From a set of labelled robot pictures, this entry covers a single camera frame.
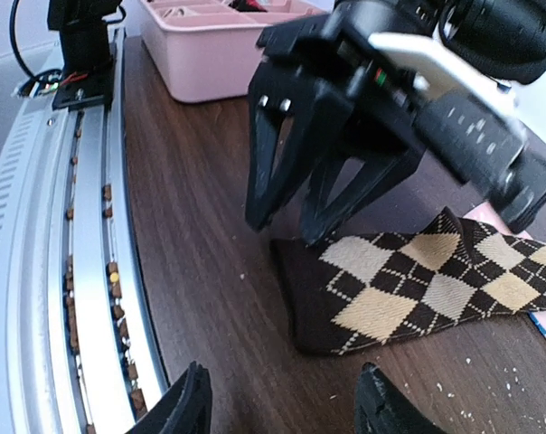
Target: wire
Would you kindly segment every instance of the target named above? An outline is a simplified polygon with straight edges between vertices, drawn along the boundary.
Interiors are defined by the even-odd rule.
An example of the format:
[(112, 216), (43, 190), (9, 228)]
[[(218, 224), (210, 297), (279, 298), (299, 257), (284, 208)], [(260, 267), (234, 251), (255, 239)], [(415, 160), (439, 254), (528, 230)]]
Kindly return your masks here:
[(122, 6), (119, 6), (118, 7), (118, 10), (120, 12), (120, 14), (122, 15), (120, 18), (118, 18), (117, 20), (112, 20), (112, 21), (107, 21), (107, 25), (111, 25), (111, 24), (120, 24), (122, 23), (123, 21), (125, 21), (125, 18), (127, 18), (127, 11), (125, 10), (124, 7)]
[(16, 41), (16, 12), (18, 11), (18, 5), (20, 0), (14, 0), (12, 3), (12, 10), (10, 12), (10, 44), (12, 45), (12, 51), (14, 56), (22, 71), (30, 78), (29, 81), (37, 82), (40, 84), (55, 84), (58, 83), (61, 79), (61, 70), (48, 70), (41, 72), (39, 74), (34, 74), (28, 65), (24, 62), (22, 55), (20, 54), (20, 49), (18, 48), (18, 43)]

